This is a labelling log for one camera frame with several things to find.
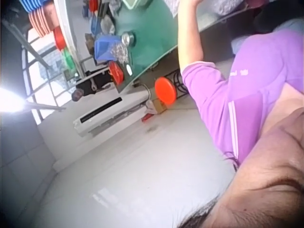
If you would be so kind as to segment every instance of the purple shirt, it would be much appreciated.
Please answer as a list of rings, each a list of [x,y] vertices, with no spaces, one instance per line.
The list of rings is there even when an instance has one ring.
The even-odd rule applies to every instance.
[[[225,80],[213,63],[181,75],[215,145],[240,163],[258,140],[285,83],[303,93],[303,35],[282,30],[246,39]]]

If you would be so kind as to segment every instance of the wall-mounted air conditioner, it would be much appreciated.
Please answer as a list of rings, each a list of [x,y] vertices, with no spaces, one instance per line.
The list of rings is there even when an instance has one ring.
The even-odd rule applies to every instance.
[[[135,112],[149,96],[150,93],[144,86],[119,94],[112,101],[100,104],[99,107],[77,118],[74,121],[74,128],[81,137],[85,137],[88,133],[96,132],[102,126],[115,124]]]

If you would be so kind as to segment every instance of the green table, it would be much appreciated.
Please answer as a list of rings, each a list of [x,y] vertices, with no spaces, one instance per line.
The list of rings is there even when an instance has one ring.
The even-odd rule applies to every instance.
[[[220,17],[209,12],[203,1],[197,9],[199,31],[203,31],[248,9],[244,5],[238,11],[225,17]],[[129,50],[132,59],[130,66],[133,74],[130,76],[125,67],[122,67],[125,79],[117,87],[120,93],[132,81],[177,47],[178,24],[177,17],[172,17],[169,8],[163,0],[152,0],[147,6],[133,10],[128,10],[123,4],[118,16],[115,18],[115,22],[117,35],[131,31],[136,39],[134,47]]]

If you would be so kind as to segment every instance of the green container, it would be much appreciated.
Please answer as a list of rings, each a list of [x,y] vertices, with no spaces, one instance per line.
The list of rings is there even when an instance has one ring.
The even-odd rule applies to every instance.
[[[75,64],[67,48],[62,50],[62,56],[66,67],[70,70],[75,70]]]

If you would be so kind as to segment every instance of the eye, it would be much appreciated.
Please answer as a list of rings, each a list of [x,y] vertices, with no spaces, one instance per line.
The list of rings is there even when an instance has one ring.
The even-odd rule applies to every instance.
[[[279,191],[297,190],[304,195],[304,186],[300,182],[290,178],[283,178],[273,181],[268,184],[266,188]]]

